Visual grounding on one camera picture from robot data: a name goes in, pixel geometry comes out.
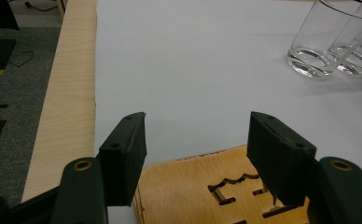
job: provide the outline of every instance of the wooden board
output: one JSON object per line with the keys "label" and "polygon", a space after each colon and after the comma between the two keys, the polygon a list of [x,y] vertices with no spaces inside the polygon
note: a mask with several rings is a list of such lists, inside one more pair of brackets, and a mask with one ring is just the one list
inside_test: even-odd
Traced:
{"label": "wooden board", "polygon": [[246,157],[246,147],[236,147],[147,167],[133,202],[141,224],[308,223],[307,201],[303,207],[263,217],[273,209],[273,199],[269,192],[254,195],[257,189],[262,182]]}

